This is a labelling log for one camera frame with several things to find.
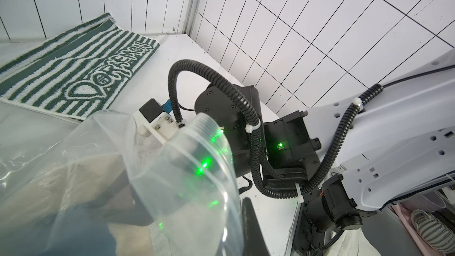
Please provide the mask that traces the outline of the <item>clear plastic vacuum bag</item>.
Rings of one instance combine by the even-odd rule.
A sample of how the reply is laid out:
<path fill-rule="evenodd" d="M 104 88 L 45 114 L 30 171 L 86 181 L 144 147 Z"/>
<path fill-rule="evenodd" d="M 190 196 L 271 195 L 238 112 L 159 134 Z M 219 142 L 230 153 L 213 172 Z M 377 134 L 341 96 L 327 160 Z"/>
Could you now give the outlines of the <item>clear plastic vacuum bag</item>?
<path fill-rule="evenodd" d="M 4 256 L 240 256 L 232 151 L 199 114 L 168 141 L 133 116 L 80 124 L 1 104 Z"/>

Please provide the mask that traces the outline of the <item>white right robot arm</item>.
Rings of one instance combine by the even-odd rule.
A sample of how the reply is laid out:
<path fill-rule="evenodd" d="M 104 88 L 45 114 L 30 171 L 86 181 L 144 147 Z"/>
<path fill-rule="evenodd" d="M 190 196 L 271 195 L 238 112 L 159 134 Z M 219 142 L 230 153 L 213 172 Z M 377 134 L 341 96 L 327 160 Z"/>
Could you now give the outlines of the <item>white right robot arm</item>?
<path fill-rule="evenodd" d="M 237 177 L 273 199 L 301 199 L 295 249 L 319 256 L 321 244 L 362 227 L 394 203 L 452 181 L 455 170 L 455 53 L 447 52 L 386 84 L 308 112 L 263 122 L 254 87 L 229 82 L 211 67 L 183 59 L 168 74 L 169 98 L 184 126 L 177 79 L 191 72 L 209 82 L 196 112 L 219 125 Z"/>

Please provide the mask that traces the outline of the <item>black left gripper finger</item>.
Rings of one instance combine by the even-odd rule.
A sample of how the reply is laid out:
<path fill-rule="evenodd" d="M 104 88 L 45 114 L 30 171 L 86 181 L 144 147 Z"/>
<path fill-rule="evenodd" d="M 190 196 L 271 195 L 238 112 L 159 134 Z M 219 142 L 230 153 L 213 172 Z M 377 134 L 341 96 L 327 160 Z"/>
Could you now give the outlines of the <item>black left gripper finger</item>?
<path fill-rule="evenodd" d="M 242 201 L 244 256 L 270 256 L 250 198 Z"/>

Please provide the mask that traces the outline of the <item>teal and beige towel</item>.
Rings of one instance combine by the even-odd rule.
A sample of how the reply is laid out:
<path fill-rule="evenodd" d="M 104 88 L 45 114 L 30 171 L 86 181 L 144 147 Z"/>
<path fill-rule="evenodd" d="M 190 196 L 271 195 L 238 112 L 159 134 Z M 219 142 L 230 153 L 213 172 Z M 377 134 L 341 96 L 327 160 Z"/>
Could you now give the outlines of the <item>teal and beige towel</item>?
<path fill-rule="evenodd" d="M 153 218 L 120 155 L 71 162 L 63 208 L 52 214 L 43 256 L 152 256 Z"/>

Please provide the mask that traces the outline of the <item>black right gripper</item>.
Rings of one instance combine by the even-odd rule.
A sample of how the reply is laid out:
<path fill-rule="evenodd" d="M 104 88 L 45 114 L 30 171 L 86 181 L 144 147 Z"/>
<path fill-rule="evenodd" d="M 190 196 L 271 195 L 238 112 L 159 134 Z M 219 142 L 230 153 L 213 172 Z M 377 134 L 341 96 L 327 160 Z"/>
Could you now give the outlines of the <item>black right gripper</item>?
<path fill-rule="evenodd" d="M 245 116 L 239 107 L 218 88 L 210 84 L 195 101 L 197 114 L 209 115 L 224 130 L 233 153 L 233 166 L 237 177 L 250 172 L 250 136 L 245 131 Z"/>

